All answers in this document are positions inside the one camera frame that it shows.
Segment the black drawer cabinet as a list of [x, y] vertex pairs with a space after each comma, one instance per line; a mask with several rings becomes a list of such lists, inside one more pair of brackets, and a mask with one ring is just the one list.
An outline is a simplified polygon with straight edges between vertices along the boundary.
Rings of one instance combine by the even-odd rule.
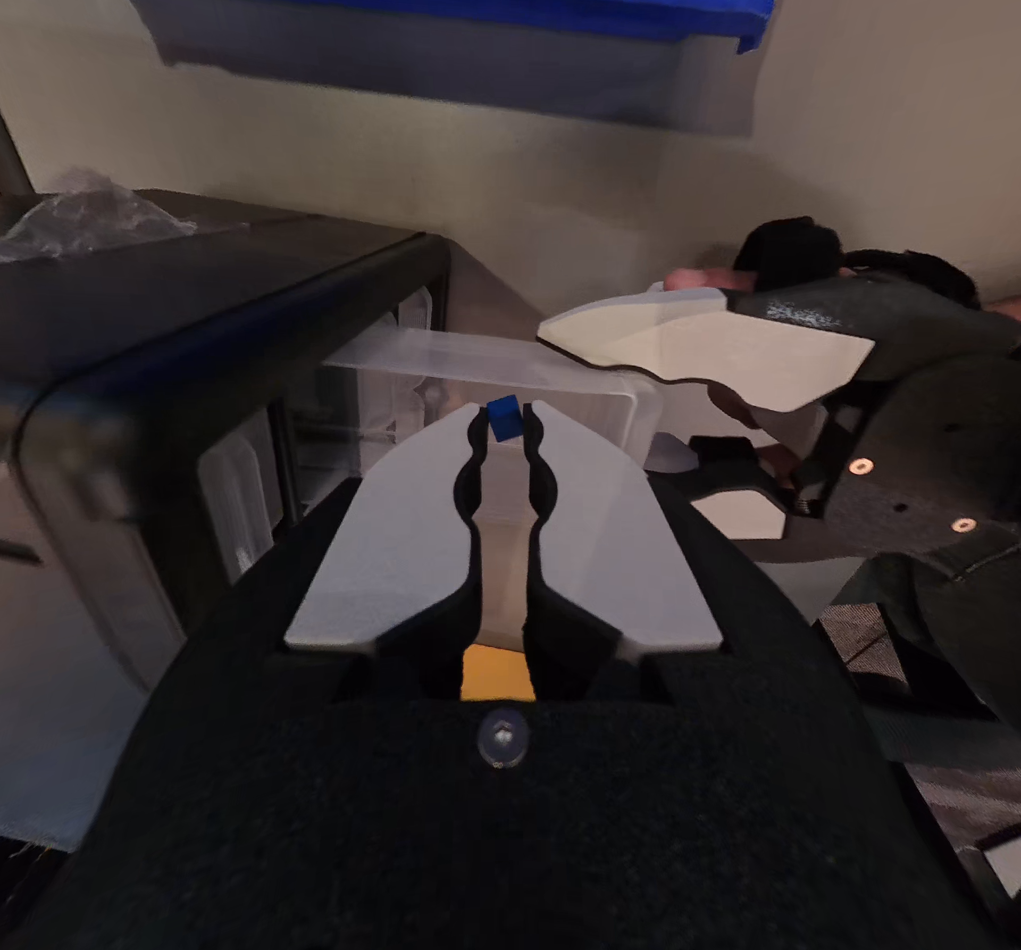
[[200, 231], [2, 265], [2, 458], [48, 576], [101, 671], [149, 691], [230, 586], [200, 458], [423, 288], [438, 235], [165, 190]]

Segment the yellow plastic bin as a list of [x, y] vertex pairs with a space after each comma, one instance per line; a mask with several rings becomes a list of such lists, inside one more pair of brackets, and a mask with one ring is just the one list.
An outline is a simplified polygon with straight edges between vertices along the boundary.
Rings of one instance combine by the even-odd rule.
[[478, 644], [469, 646], [463, 658], [461, 701], [535, 701], [525, 655]]

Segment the crumpled clear plastic film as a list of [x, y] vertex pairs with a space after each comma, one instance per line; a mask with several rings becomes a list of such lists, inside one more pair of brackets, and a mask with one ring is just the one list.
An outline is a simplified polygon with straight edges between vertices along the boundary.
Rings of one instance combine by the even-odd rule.
[[82, 256], [194, 237], [199, 225], [95, 171], [74, 169], [2, 229], [3, 265]]

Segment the person's right hand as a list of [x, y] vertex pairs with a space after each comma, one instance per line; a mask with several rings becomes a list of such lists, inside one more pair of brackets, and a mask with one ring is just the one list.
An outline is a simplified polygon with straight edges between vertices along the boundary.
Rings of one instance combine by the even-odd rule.
[[670, 272], [663, 282], [663, 291], [719, 289], [736, 293], [752, 293], [758, 274], [734, 268], [679, 268]]

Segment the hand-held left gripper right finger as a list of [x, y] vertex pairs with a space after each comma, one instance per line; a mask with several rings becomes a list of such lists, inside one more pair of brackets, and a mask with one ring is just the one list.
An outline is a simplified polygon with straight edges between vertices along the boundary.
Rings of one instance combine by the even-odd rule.
[[536, 699], [580, 700], [606, 671], [720, 652], [720, 626], [639, 464], [540, 399], [523, 422], [535, 514], [523, 647]]

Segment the clear plastic drawer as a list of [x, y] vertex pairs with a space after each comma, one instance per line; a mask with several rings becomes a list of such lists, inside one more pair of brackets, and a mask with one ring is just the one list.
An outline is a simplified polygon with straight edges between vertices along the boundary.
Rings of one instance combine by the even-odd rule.
[[[639, 375], [600, 372], [529, 341], [375, 326], [313, 372], [297, 398], [299, 497], [311, 509], [419, 430], [465, 403], [543, 401], [645, 462], [663, 399]], [[482, 503], [483, 612], [478, 643], [520, 652], [528, 537], [535, 520], [520, 438], [489, 438]]]

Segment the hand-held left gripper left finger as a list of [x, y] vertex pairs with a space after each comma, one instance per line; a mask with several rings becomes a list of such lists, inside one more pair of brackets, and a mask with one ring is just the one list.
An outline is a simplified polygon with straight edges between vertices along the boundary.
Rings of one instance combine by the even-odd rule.
[[359, 482], [284, 637], [292, 653], [396, 662], [432, 699], [458, 699], [482, 618], [475, 514], [489, 415], [466, 403]]

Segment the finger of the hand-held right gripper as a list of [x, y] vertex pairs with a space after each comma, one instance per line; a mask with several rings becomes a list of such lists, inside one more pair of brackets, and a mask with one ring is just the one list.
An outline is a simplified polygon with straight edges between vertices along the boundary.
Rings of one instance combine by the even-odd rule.
[[541, 322], [536, 339], [595, 369], [633, 370], [664, 384], [717, 383], [778, 413], [847, 385], [874, 347], [867, 338], [730, 311], [711, 288], [580, 305]]
[[695, 435], [697, 467], [686, 474], [686, 497], [723, 535], [779, 539], [793, 507], [799, 457], [777, 440], [753, 446], [743, 436]]

